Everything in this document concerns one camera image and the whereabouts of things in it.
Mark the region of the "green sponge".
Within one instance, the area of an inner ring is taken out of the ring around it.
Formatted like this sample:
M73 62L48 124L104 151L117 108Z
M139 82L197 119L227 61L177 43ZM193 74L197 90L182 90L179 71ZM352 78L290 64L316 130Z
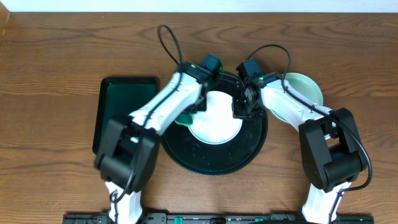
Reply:
M193 117L191 114L181 113L175 118L174 121L178 125L188 127L193 124Z

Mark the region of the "white plate top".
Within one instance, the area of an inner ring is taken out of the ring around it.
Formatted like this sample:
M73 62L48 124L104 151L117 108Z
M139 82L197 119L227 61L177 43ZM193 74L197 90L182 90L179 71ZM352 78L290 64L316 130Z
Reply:
M243 121L233 118L233 97L222 91L209 91L206 110L195 113L189 131L201 142L211 145L232 140L241 130Z

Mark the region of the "white plate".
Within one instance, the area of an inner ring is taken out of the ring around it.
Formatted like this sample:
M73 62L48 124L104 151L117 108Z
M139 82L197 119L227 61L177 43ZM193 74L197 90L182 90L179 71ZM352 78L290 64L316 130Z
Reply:
M206 110L195 113L189 131L201 142L211 145L232 140L241 130L243 121L233 118L233 97L222 91L209 91Z
M277 79L261 90L265 107L294 128L308 120L322 117L310 109L312 105L324 112L323 95L319 86L301 73L288 73L285 80Z

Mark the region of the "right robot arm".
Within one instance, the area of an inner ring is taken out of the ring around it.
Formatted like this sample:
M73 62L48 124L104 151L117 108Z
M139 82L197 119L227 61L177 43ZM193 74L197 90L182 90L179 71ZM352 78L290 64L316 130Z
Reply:
M240 79L243 87L233 99L234 117L255 118L273 110L298 131L302 165L311 183L302 215L311 223L333 223L343 194L367 186L351 186L359 173L373 174L352 113L314 103L277 72Z

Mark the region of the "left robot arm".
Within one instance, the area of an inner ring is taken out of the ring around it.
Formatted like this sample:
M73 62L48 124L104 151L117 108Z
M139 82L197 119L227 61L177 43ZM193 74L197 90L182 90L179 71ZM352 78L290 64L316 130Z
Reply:
M185 110L199 105L220 77L222 66L184 62L169 83L143 107L108 121L94 166L109 190L113 223L137 223L141 190L151 178L163 133Z

